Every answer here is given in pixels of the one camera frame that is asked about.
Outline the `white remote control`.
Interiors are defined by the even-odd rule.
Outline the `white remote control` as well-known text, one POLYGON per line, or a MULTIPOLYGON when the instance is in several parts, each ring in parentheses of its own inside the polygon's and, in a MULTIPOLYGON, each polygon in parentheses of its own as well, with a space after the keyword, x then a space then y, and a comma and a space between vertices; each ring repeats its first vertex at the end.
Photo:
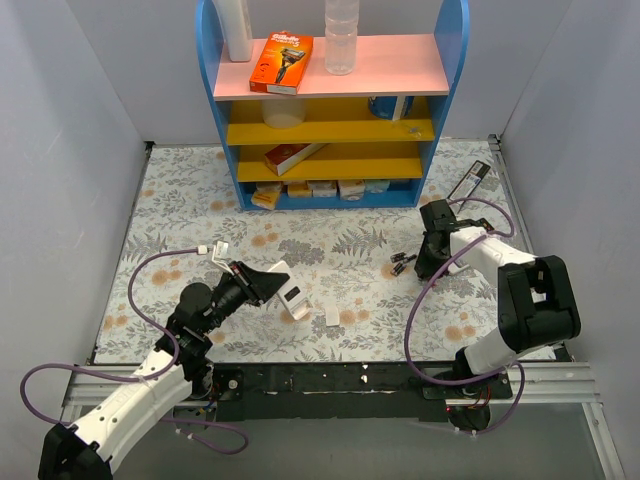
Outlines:
POLYGON ((294 320, 301 320, 311 311, 312 304, 291 268, 284 260, 281 260, 274 264, 269 272, 284 273, 289 276, 289 279, 277 291, 277 296, 288 314, 294 320))

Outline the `white battery cover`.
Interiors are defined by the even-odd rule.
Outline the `white battery cover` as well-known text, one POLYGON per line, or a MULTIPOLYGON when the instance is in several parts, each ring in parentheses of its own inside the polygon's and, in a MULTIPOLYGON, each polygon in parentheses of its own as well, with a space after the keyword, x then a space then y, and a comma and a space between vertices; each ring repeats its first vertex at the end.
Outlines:
POLYGON ((327 327, 336 327, 340 325, 340 312, 336 306, 328 306, 325 309, 325 321, 327 327))

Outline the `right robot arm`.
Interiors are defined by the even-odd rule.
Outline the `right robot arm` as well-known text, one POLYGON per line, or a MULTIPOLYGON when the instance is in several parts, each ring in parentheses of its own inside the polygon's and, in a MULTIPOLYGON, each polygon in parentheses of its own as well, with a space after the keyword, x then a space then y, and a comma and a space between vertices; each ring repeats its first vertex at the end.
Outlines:
POLYGON ((404 334, 406 363, 423 381, 475 397, 489 379, 517 363, 522 356, 545 346, 577 337, 581 321, 564 261, 535 256, 503 240, 515 233, 490 230, 483 220, 459 219, 452 200, 432 201, 420 208, 423 242, 415 272, 426 285, 412 306, 404 334), (456 353, 449 379, 421 371, 410 353, 414 317, 434 284, 457 261, 481 273, 497 289, 497 326, 456 353))

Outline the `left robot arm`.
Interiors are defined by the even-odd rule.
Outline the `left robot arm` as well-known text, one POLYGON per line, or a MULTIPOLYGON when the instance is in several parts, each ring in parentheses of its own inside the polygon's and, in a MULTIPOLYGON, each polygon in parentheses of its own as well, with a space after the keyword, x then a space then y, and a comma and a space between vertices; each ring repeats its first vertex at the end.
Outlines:
POLYGON ((83 417, 54 424, 44 438, 41 479, 110 479, 132 448, 176 404, 205 398, 209 332, 243 305, 259 307, 293 290, 289 266, 267 271, 230 263, 214 288, 196 282, 181 292, 162 337, 133 374, 83 417))

